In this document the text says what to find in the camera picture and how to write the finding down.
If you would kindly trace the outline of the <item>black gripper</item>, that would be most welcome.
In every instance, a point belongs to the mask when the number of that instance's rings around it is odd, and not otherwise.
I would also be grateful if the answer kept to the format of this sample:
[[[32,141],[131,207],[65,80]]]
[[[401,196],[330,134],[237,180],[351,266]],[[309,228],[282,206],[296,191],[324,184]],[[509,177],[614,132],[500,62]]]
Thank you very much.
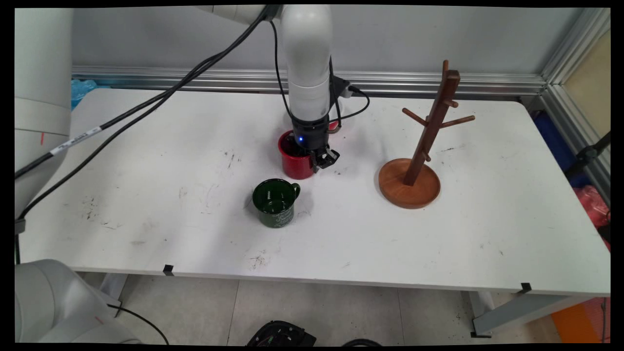
[[[300,120],[291,117],[294,141],[298,146],[292,147],[292,157],[308,157],[313,151],[313,172],[332,166],[340,157],[340,153],[328,148],[330,124],[329,115],[314,121]]]

